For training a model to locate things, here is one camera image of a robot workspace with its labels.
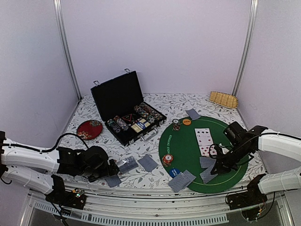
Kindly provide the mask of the triangular all in marker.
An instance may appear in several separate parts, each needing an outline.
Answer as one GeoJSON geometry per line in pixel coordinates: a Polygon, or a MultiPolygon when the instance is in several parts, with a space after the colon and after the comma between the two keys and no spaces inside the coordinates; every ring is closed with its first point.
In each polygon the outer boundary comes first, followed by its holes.
{"type": "Polygon", "coordinates": [[[132,121],[135,121],[136,120],[136,115],[131,113],[131,114],[128,114],[126,116],[123,116],[122,119],[124,121],[128,121],[128,122],[132,122],[132,121]]]}

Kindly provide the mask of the burn card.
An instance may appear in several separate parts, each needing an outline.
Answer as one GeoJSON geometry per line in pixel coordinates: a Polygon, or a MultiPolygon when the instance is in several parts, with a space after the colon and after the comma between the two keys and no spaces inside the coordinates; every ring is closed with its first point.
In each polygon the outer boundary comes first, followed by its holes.
{"type": "Polygon", "coordinates": [[[152,172],[158,166],[158,164],[148,154],[139,159],[138,162],[147,172],[152,172]]]}

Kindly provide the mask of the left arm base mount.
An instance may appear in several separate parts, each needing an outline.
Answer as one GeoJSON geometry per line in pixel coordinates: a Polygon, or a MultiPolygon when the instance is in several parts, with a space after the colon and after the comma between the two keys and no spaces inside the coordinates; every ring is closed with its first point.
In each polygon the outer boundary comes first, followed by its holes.
{"type": "Polygon", "coordinates": [[[51,175],[53,180],[52,191],[45,195],[45,200],[53,204],[58,204],[60,207],[70,207],[83,210],[87,196],[85,191],[79,188],[74,188],[72,191],[65,190],[64,181],[57,175],[51,175]]]}

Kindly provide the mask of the floral white table cloth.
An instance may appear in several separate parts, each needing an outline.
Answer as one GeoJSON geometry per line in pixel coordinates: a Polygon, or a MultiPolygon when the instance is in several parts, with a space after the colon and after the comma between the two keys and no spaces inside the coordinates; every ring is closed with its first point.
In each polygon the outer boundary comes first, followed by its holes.
{"type": "MultiPolygon", "coordinates": [[[[104,128],[97,138],[86,141],[89,147],[93,145],[102,147],[107,152],[109,159],[114,159],[117,162],[129,156],[133,156],[138,162],[138,159],[141,159],[148,154],[158,164],[152,172],[147,172],[138,163],[139,166],[137,168],[124,174],[119,173],[121,184],[111,188],[111,190],[127,190],[128,192],[141,190],[143,191],[142,193],[152,190],[151,193],[155,193],[156,191],[157,193],[174,194],[174,191],[168,185],[172,177],[167,172],[167,168],[162,165],[161,158],[159,157],[159,148],[163,146],[166,147],[167,141],[169,141],[169,144],[171,145],[171,141],[174,141],[173,138],[168,139],[167,136],[167,138],[164,138],[161,142],[162,134],[167,134],[167,128],[171,125],[172,119],[181,119],[188,116],[185,110],[188,110],[189,108],[195,109],[201,115],[201,118],[198,121],[203,122],[203,124],[208,122],[204,120],[209,120],[207,118],[205,119],[205,116],[209,116],[214,119],[214,122],[221,125],[226,123],[227,126],[230,122],[237,121],[242,127],[245,127],[237,110],[231,110],[209,102],[209,95],[206,94],[143,94],[143,97],[147,104],[155,107],[167,117],[167,121],[159,126],[158,134],[148,141],[139,139],[129,146],[123,146],[107,128],[104,128]]],[[[75,133],[76,128],[82,122],[90,119],[100,120],[104,125],[92,96],[85,96],[81,100],[71,119],[67,132],[75,133]]],[[[59,146],[72,149],[85,148],[83,143],[72,135],[63,137],[59,146]]],[[[230,188],[245,186],[255,176],[265,173],[265,167],[259,154],[255,153],[253,155],[254,158],[248,163],[243,177],[230,188]]],[[[64,179],[65,184],[69,186],[80,186],[86,187],[87,189],[92,189],[92,187],[109,188],[104,179],[88,182],[88,179],[82,176],[69,176],[63,174],[60,174],[59,176],[61,176],[64,179]]]]}

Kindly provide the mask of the dealt playing card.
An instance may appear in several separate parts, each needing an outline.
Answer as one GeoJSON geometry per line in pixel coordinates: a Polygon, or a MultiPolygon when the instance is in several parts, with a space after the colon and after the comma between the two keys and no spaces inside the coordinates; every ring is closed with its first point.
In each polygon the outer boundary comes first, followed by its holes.
{"type": "Polygon", "coordinates": [[[198,112],[193,108],[186,110],[186,113],[192,120],[197,120],[200,118],[200,115],[198,114],[198,112]]]}
{"type": "Polygon", "coordinates": [[[194,176],[191,172],[188,170],[185,170],[184,172],[181,173],[181,179],[182,179],[182,186],[186,188],[189,186],[194,180],[196,176],[194,176]]]}
{"type": "Polygon", "coordinates": [[[179,192],[180,190],[184,189],[182,186],[182,179],[181,179],[181,174],[177,175],[174,177],[169,183],[169,187],[175,192],[179,192]]]}

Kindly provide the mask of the left aluminium frame post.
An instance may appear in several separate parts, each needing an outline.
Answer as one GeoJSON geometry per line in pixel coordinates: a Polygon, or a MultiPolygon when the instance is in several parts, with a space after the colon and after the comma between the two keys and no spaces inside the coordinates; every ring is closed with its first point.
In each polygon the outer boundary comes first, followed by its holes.
{"type": "Polygon", "coordinates": [[[55,10],[55,16],[57,20],[57,26],[59,30],[59,35],[61,38],[62,42],[62,47],[63,47],[63,52],[65,56],[65,60],[67,63],[68,71],[71,77],[71,82],[74,88],[74,91],[76,93],[77,99],[81,100],[82,99],[82,94],[79,88],[78,80],[76,78],[76,74],[74,71],[73,63],[72,63],[72,58],[71,58],[71,53],[69,50],[69,45],[68,45],[68,40],[67,40],[67,34],[64,26],[64,20],[63,20],[63,12],[62,12],[62,5],[60,0],[54,0],[54,10],[55,10]]]}

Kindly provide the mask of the right aluminium frame post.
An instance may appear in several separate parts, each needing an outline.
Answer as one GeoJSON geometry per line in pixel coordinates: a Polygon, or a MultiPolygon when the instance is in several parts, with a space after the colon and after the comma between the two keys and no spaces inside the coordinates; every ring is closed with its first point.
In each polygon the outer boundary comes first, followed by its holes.
{"type": "Polygon", "coordinates": [[[246,38],[244,43],[244,48],[242,52],[242,57],[240,60],[240,64],[238,67],[238,73],[235,79],[234,87],[232,90],[232,95],[237,96],[239,92],[239,87],[241,85],[244,70],[247,63],[247,58],[251,46],[252,36],[254,32],[254,27],[256,23],[256,17],[257,17],[257,9],[258,9],[258,0],[251,0],[251,6],[250,6],[250,12],[249,12],[249,19],[248,19],[248,25],[247,25],[247,31],[246,31],[246,38]]]}

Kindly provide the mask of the orange big blind button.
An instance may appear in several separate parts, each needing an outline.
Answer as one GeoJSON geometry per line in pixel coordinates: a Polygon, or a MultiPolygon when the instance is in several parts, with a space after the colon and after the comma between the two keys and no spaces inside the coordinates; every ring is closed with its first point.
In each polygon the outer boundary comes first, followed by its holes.
{"type": "Polygon", "coordinates": [[[191,125],[191,120],[189,120],[189,119],[184,119],[184,120],[182,121],[182,123],[183,123],[184,125],[191,125]]]}

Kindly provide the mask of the red poker chip stack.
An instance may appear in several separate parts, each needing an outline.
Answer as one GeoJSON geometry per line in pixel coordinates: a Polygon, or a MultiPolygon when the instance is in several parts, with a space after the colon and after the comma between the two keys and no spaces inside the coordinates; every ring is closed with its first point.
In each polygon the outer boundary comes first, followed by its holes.
{"type": "Polygon", "coordinates": [[[169,167],[174,157],[171,154],[166,154],[162,157],[162,164],[164,167],[169,167]]]}

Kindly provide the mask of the black poker chip case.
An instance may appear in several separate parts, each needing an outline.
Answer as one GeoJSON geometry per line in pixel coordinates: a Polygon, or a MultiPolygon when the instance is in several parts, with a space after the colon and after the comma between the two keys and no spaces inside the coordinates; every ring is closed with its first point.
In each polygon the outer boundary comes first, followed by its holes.
{"type": "Polygon", "coordinates": [[[123,146],[128,146],[137,140],[148,141],[156,136],[158,128],[166,121],[166,116],[144,101],[136,71],[131,71],[128,68],[124,71],[125,74],[103,83],[94,81],[95,85],[91,88],[91,94],[107,129],[123,146]],[[130,127],[134,121],[125,121],[129,129],[124,131],[121,128],[119,133],[115,133],[107,121],[109,119],[114,120],[116,115],[122,118],[131,113],[136,115],[136,120],[143,118],[134,110],[134,107],[141,103],[152,107],[163,116],[163,119],[151,123],[149,127],[139,133],[130,127]]]}

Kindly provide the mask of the blue playing card deck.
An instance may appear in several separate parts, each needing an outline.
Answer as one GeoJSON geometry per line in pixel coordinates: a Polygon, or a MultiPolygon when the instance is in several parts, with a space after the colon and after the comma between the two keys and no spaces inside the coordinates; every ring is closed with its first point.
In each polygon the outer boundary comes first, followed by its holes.
{"type": "Polygon", "coordinates": [[[121,174],[127,173],[138,167],[138,163],[136,162],[133,156],[129,156],[117,163],[119,171],[121,174]]]}

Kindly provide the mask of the green twenty chip stack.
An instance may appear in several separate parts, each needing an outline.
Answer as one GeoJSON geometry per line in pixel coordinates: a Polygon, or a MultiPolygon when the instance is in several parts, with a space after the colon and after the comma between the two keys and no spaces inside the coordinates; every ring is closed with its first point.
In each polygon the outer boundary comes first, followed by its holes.
{"type": "Polygon", "coordinates": [[[173,130],[174,131],[179,131],[181,128],[180,122],[178,119],[173,119],[172,120],[172,124],[173,124],[173,130]]]}

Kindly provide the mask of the bamboo mat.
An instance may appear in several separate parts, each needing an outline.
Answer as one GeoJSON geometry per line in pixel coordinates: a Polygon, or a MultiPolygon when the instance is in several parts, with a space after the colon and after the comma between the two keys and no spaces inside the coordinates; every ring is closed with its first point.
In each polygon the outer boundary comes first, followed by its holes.
{"type": "Polygon", "coordinates": [[[229,109],[236,109],[238,107],[238,99],[227,93],[212,91],[209,101],[229,109]]]}

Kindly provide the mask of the blue small blind button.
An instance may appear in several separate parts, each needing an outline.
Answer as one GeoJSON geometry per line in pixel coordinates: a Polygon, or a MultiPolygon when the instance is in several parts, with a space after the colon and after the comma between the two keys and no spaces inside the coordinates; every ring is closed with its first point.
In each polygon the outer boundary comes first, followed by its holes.
{"type": "Polygon", "coordinates": [[[169,175],[174,178],[176,177],[177,175],[179,175],[181,173],[181,171],[177,168],[172,168],[169,170],[169,175]]]}

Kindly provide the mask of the aluminium frame post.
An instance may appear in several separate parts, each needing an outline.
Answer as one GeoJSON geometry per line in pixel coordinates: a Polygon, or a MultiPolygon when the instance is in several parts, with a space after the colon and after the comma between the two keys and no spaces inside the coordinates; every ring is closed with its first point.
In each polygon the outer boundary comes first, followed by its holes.
{"type": "Polygon", "coordinates": [[[254,27],[256,23],[256,17],[257,17],[257,9],[258,9],[258,0],[251,0],[251,6],[250,6],[250,12],[249,12],[249,19],[248,19],[248,25],[247,25],[247,31],[246,31],[246,38],[244,43],[244,48],[242,52],[242,57],[240,60],[240,64],[238,67],[238,73],[235,79],[234,87],[232,90],[232,95],[237,96],[239,92],[239,87],[241,85],[244,70],[247,63],[247,58],[251,46],[252,36],[254,32],[254,27]]]}
{"type": "Polygon", "coordinates": [[[62,47],[63,47],[63,52],[65,56],[65,60],[67,63],[68,71],[71,77],[71,82],[74,88],[74,91],[76,93],[77,99],[81,100],[82,99],[82,94],[79,88],[78,80],[76,78],[76,74],[74,71],[73,63],[72,63],[72,58],[71,58],[71,53],[69,50],[69,45],[68,45],[68,40],[67,40],[67,34],[64,26],[64,20],[63,20],[63,12],[62,12],[62,5],[60,0],[54,0],[54,10],[55,10],[55,16],[57,20],[57,26],[59,30],[59,35],[61,38],[62,42],[62,47]]]}

